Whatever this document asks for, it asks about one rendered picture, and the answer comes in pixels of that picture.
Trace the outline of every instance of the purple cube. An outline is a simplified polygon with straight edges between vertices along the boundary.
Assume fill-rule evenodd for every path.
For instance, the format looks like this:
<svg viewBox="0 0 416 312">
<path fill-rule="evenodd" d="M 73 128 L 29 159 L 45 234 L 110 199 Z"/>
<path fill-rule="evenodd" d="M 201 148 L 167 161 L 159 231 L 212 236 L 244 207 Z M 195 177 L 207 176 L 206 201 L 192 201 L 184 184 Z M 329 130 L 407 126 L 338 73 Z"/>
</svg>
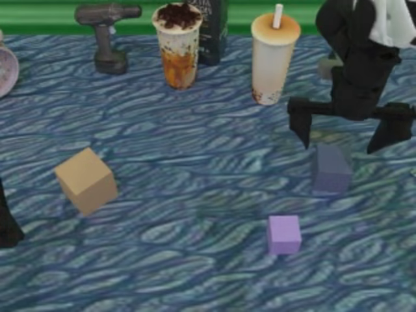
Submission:
<svg viewBox="0 0 416 312">
<path fill-rule="evenodd" d="M 350 186 L 352 170 L 340 148 L 318 144 L 312 163 L 315 192 L 344 193 Z"/>
<path fill-rule="evenodd" d="M 299 251 L 302 236 L 298 216 L 269 216 L 268 251 L 272 255 L 291 255 Z"/>
</svg>

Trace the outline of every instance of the drink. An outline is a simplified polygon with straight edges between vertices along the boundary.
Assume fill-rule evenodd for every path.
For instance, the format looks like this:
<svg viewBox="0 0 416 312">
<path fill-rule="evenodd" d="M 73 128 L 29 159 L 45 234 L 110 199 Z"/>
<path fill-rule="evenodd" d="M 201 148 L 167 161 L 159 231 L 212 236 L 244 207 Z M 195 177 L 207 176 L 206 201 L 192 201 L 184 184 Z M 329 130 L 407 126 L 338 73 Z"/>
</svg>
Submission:
<svg viewBox="0 0 416 312">
<path fill-rule="evenodd" d="M 199 63 L 217 65 L 227 45 L 228 0 L 185 0 L 203 15 Z"/>
<path fill-rule="evenodd" d="M 278 29 L 273 28 L 274 14 L 268 13 L 252 23 L 253 65 L 252 92 L 258 104 L 273 105 L 279 101 L 300 26 L 282 15 Z"/>
<path fill-rule="evenodd" d="M 192 5 L 171 3 L 152 17 L 157 30 L 166 82 L 172 88 L 192 86 L 198 67 L 201 12 Z"/>
</svg>

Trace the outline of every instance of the cup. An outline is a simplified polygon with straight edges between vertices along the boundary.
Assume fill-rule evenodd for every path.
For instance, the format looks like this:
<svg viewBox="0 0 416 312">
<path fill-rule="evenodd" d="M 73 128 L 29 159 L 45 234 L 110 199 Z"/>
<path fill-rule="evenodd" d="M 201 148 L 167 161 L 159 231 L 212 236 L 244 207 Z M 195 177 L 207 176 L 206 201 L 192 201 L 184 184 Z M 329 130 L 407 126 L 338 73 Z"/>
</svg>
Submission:
<svg viewBox="0 0 416 312">
<path fill-rule="evenodd" d="M 299 24 L 282 15 L 273 28 L 274 13 L 263 14 L 252 23 L 252 94 L 258 104 L 279 101 L 291 63 L 294 45 L 300 36 Z"/>
<path fill-rule="evenodd" d="M 182 5 L 182 3 L 171 3 L 171 5 Z M 164 76 L 172 88 L 186 89 L 193 85 L 196 78 L 202 18 L 186 29 L 177 25 L 166 28 L 164 21 L 157 21 L 158 12 L 164 7 L 166 5 L 158 8 L 151 19 L 157 31 Z M 201 14 L 195 6 L 189 5 L 189 7 L 192 11 Z"/>
</svg>

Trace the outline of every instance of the blue-gray cube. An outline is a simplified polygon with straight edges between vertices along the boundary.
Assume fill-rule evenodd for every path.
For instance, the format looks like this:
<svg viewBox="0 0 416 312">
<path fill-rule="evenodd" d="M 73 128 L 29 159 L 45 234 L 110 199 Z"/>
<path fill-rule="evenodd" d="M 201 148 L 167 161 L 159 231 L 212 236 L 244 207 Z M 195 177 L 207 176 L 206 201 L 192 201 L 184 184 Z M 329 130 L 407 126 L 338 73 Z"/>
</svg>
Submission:
<svg viewBox="0 0 416 312">
<path fill-rule="evenodd" d="M 340 148 L 318 144 L 313 157 L 312 184 L 315 192 L 344 193 L 352 178 L 351 167 Z"/>
</svg>

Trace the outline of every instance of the power drill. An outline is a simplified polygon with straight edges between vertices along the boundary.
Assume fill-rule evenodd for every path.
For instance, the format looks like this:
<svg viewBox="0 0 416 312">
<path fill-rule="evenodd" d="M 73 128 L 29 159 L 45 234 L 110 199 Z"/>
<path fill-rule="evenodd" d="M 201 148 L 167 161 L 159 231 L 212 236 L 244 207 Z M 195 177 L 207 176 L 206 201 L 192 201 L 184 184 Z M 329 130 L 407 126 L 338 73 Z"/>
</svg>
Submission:
<svg viewBox="0 0 416 312">
<path fill-rule="evenodd" d="M 104 5 L 79 5 L 75 10 L 75 20 L 81 25 L 94 28 L 98 49 L 94 55 L 94 63 L 99 73 L 121 75 L 127 72 L 127 57 L 123 51 L 112 49 L 110 27 L 125 18 L 139 18 L 142 8 L 138 5 L 120 5 L 109 3 Z"/>
</svg>

